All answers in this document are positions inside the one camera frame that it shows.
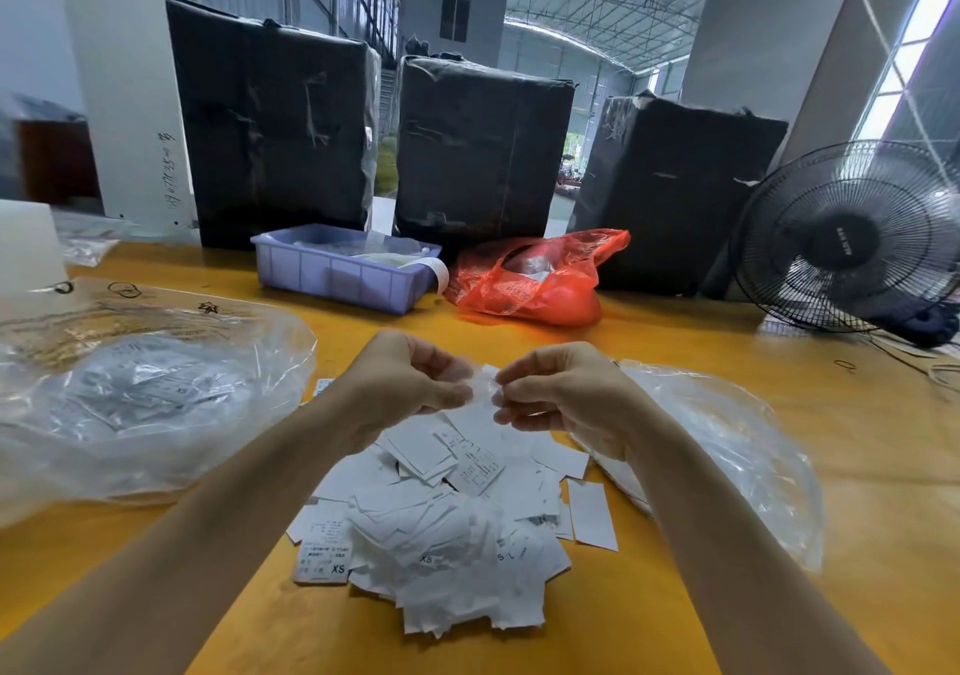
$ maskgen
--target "white tape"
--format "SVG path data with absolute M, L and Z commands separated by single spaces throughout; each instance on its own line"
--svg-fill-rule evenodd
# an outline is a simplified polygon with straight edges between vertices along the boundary
M 450 285 L 450 271 L 440 258 L 417 258 L 403 268 L 410 268 L 410 266 L 426 266 L 433 270 L 434 275 L 437 276 L 437 293 L 443 293 Z

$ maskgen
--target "black box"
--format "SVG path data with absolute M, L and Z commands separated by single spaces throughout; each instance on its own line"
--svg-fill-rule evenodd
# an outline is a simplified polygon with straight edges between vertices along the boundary
M 630 230 L 600 288 L 697 293 L 787 123 L 642 95 L 608 98 L 568 232 Z
M 364 43 L 167 0 L 199 234 L 368 226 L 380 59 Z
M 401 63 L 394 234 L 445 257 L 543 237 L 574 84 L 442 58 Z

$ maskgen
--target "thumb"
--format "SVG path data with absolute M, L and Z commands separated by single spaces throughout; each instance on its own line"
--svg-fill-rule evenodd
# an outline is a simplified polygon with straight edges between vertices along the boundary
M 455 410 L 471 401 L 473 393 L 466 382 L 435 382 L 431 379 L 423 405 L 434 410 Z
M 558 381 L 562 374 L 525 376 L 503 387 L 504 399 L 510 402 L 553 402 L 558 398 Z

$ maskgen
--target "dark window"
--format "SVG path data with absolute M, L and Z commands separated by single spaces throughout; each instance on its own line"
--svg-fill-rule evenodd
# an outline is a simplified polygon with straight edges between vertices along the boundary
M 454 43 L 465 43 L 467 24 L 471 19 L 471 1 L 443 0 L 439 10 L 439 37 Z

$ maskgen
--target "forearm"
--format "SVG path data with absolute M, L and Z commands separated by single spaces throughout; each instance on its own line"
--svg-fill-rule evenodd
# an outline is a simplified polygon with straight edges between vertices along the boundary
M 315 400 L 206 475 L 121 553 L 0 643 L 0 672 L 181 675 L 343 454 L 352 424 Z
M 885 673 L 887 669 L 790 559 L 747 501 L 678 423 L 638 399 L 630 465 L 721 669 Z M 637 418 L 649 420 L 638 430 Z

